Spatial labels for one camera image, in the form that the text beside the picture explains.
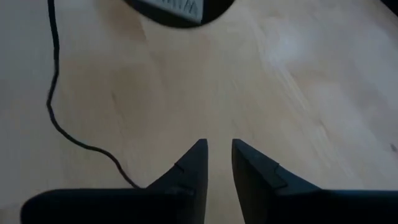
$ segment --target black device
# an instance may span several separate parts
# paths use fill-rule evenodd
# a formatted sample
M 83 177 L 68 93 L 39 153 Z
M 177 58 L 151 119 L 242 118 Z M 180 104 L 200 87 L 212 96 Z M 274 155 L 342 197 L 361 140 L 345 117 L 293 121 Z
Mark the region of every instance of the black device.
M 219 18 L 234 3 L 234 0 L 124 0 L 136 11 L 164 26 L 176 28 L 200 27 Z M 195 12 L 195 4 L 201 5 L 200 21 L 187 19 L 187 17 L 174 14 L 167 9 L 180 9 L 179 11 Z
M 246 224 L 397 223 L 398 192 L 323 190 L 287 171 L 242 140 L 232 164 Z M 204 223 L 208 146 L 199 140 L 146 189 L 54 190 L 21 211 L 31 223 Z

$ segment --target gray label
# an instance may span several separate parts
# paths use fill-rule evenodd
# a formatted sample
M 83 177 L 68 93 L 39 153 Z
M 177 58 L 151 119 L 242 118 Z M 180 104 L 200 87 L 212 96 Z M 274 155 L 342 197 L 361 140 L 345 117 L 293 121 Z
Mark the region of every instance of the gray label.
M 140 0 L 193 22 L 203 17 L 203 0 Z

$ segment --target light wood grain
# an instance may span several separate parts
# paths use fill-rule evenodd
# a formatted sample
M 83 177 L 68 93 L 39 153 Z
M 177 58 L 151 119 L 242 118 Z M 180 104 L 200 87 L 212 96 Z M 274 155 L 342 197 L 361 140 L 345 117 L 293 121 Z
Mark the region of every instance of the light wood grain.
M 381 2 L 237 0 L 190 30 L 122 1 L 55 3 L 60 124 L 143 187 L 208 138 L 207 223 L 243 223 L 232 138 L 320 187 L 398 189 L 398 17 Z M 0 216 L 48 189 L 128 187 L 49 122 L 46 1 L 0 11 Z

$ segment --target pointed black corner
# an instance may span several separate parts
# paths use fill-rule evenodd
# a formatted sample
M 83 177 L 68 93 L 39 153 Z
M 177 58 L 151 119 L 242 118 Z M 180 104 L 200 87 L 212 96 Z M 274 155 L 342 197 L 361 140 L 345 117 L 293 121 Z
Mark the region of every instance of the pointed black corner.
M 206 139 L 198 140 L 162 177 L 147 187 L 149 190 L 192 190 L 207 186 L 208 146 Z
M 197 141 L 162 177 L 146 189 L 167 195 L 183 195 L 185 223 L 204 223 L 208 183 L 208 145 Z
M 243 174 L 237 170 L 240 164 L 245 164 L 245 174 L 255 173 L 279 195 L 302 194 L 318 190 L 319 188 L 306 180 L 294 175 L 280 166 L 276 161 L 267 157 L 240 139 L 234 139 L 232 145 L 234 174 Z
M 232 142 L 232 165 L 246 224 L 268 221 L 280 196 L 317 189 L 239 139 Z

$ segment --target black cable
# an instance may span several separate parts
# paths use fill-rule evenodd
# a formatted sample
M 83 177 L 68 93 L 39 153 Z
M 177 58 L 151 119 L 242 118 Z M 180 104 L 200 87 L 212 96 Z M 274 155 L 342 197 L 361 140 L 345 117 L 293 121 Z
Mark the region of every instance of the black cable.
M 49 95 L 47 97 L 47 110 L 49 111 L 51 123 L 54 125 L 55 129 L 61 133 L 67 140 L 71 141 L 72 143 L 82 147 L 83 149 L 87 149 L 90 151 L 95 151 L 99 152 L 101 154 L 104 154 L 108 158 L 110 158 L 118 168 L 119 173 L 123 176 L 124 180 L 126 180 L 132 187 L 139 189 L 140 187 L 134 183 L 125 173 L 123 168 L 120 165 L 120 162 L 108 151 L 104 149 L 100 149 L 95 146 L 89 146 L 85 143 L 82 143 L 78 140 L 76 140 L 74 137 L 70 136 L 64 129 L 61 128 L 61 126 L 58 124 L 57 119 L 55 119 L 54 111 L 52 109 L 52 98 L 54 95 L 55 87 L 57 86 L 57 81 L 58 77 L 60 75 L 60 41 L 59 41 L 59 36 L 58 36 L 58 28 L 57 28 L 57 20 L 55 17 L 55 4 L 54 0 L 47 0 L 47 5 L 49 7 L 49 20 L 50 20 L 50 26 L 51 26 L 51 34 L 52 34 L 52 42 L 54 46 L 54 75 L 51 81 L 51 87 L 49 91 Z

